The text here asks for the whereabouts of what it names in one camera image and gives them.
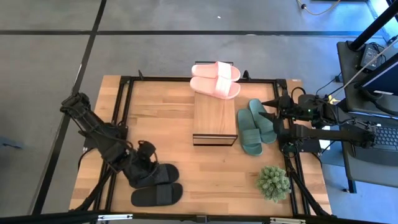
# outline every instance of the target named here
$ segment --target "table leg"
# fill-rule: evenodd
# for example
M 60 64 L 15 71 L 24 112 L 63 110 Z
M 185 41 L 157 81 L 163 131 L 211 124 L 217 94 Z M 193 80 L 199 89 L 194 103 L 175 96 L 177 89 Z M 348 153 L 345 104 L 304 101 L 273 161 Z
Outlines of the table leg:
M 348 180 L 348 189 L 344 189 L 343 191 L 351 193 L 351 194 L 356 194 L 356 185 L 355 181 L 347 179 Z

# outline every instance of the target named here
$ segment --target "green slide sandal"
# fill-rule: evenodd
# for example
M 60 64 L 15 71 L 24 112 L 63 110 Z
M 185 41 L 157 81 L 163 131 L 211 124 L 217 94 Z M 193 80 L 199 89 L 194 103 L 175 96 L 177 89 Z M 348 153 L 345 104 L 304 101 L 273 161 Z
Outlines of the green slide sandal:
M 253 116 L 248 109 L 238 111 L 238 126 L 241 145 L 245 153 L 260 156 L 262 154 L 260 130 L 256 128 Z
M 249 102 L 249 108 L 253 114 L 254 123 L 260 129 L 261 140 L 266 144 L 271 144 L 276 140 L 276 133 L 274 132 L 274 125 L 272 121 L 261 116 L 259 112 L 267 112 L 259 99 L 253 99 Z

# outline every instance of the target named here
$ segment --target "wooden table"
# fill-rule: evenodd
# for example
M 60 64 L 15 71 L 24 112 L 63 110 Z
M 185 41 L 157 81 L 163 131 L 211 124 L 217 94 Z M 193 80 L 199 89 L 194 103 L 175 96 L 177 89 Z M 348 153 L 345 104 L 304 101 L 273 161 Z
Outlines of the wooden table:
M 95 113 L 110 122 L 113 114 L 120 76 L 104 76 Z M 301 86 L 300 80 L 288 80 L 289 92 Z M 150 141 L 157 148 L 161 163 L 174 164 L 180 172 L 179 183 L 183 196 L 175 205 L 165 207 L 135 207 L 130 202 L 134 189 L 123 173 L 116 179 L 111 206 L 113 212 L 205 214 L 244 216 L 292 216 L 289 197 L 274 203 L 264 200 L 255 187 L 258 172 L 264 166 L 285 169 L 278 142 L 263 144 L 263 154 L 249 156 L 241 148 L 239 138 L 232 147 L 193 146 L 193 96 L 188 82 L 135 81 L 127 119 L 128 140 L 135 146 L 138 140 Z M 247 108 L 250 99 L 261 101 L 274 99 L 272 85 L 242 83 L 241 92 L 235 99 L 235 112 Z M 322 168 L 311 154 L 301 153 L 305 183 L 315 200 L 331 213 Z M 83 158 L 76 179 L 70 208 L 79 206 L 96 185 L 102 159 L 97 150 Z M 296 186 L 298 210 L 303 213 L 300 191 Z M 101 206 L 107 186 L 103 191 Z

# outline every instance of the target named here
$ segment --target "green succulent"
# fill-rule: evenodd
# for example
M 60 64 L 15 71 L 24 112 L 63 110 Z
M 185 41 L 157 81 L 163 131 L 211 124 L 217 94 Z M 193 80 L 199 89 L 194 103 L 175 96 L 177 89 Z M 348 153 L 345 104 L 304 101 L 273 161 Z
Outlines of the green succulent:
M 278 202 L 286 199 L 286 194 L 290 193 L 290 182 L 285 174 L 285 170 L 276 166 L 261 169 L 256 185 L 267 200 Z

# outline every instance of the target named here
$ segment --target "slide sandal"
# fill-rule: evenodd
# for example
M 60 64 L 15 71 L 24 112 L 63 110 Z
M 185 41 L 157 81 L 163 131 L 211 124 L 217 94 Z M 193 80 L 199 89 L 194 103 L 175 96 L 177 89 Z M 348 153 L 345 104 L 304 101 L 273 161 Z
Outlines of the slide sandal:
M 208 65 L 194 65 L 192 67 L 192 76 L 203 78 L 223 77 L 236 82 L 241 78 L 241 72 L 228 63 L 216 62 Z
M 223 77 L 218 77 L 216 79 L 193 77 L 190 81 L 190 86 L 192 90 L 198 93 L 224 100 L 234 98 L 241 91 L 241 85 Z
M 238 111 L 239 138 L 245 153 L 252 156 L 262 154 L 260 130 L 256 128 L 253 116 L 248 109 Z
M 149 175 L 145 178 L 129 180 L 130 186 L 138 189 L 141 187 L 149 187 L 157 184 L 169 184 L 177 181 L 180 177 L 178 169 L 172 164 L 159 164 L 155 169 L 156 170 L 152 175 Z
M 261 140 L 266 144 L 273 143 L 277 138 L 277 135 L 274 132 L 274 124 L 272 123 L 272 121 L 259 114 L 260 112 L 267 112 L 264 106 L 261 104 L 260 100 L 250 100 L 249 109 L 253 114 L 254 123 L 256 124 L 257 128 L 260 129 Z
M 131 203 L 137 207 L 173 205 L 181 199 L 182 192 L 179 183 L 156 185 L 135 190 L 131 195 Z

